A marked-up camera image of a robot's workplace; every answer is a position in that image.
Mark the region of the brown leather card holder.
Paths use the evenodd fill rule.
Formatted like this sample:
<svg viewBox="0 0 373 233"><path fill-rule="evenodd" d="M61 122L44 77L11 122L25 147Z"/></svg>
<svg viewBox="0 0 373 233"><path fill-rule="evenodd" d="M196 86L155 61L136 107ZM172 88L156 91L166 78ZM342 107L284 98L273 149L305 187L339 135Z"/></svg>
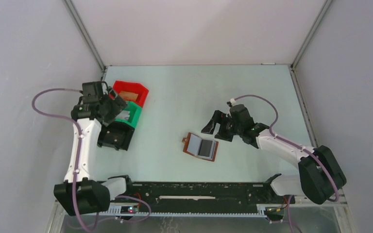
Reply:
<svg viewBox="0 0 373 233"><path fill-rule="evenodd" d="M203 139L191 132L182 139L183 152L195 158L214 162L218 150L218 141Z"/></svg>

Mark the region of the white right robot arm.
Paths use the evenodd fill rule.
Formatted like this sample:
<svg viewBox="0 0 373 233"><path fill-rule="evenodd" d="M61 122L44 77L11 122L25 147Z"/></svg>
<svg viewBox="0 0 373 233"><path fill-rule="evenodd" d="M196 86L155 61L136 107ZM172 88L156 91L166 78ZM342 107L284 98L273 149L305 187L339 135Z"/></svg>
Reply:
<svg viewBox="0 0 373 233"><path fill-rule="evenodd" d="M275 203L282 196L304 195L315 204L337 202L339 190L347 179L329 147L309 147L296 144L272 130L272 126L255 122L243 104L228 102L228 113L216 110L210 121L201 130L213 134L216 139L231 142L234 136L256 149L270 151L293 165L297 175L277 175L263 189L267 202Z"/></svg>

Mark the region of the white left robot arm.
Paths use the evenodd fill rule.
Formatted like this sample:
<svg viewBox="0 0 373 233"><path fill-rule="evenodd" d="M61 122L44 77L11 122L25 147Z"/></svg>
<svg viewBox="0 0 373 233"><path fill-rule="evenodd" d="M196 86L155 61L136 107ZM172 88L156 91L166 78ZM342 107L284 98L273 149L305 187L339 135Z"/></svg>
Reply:
<svg viewBox="0 0 373 233"><path fill-rule="evenodd" d="M96 148L103 126L110 125L127 103L102 81L82 84L82 96L71 110L74 140L64 181L54 196L70 216L104 212L116 197L129 202L134 196L127 175L100 182L94 171Z"/></svg>

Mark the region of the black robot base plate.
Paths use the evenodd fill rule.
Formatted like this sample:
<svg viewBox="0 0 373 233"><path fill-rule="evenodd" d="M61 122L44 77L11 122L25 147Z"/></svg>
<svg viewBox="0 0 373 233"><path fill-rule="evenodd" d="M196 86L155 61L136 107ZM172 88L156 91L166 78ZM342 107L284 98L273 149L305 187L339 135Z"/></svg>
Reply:
<svg viewBox="0 0 373 233"><path fill-rule="evenodd" d="M153 214L262 214L262 206L280 209L289 196L265 182L132 182L126 194L140 198Z"/></svg>

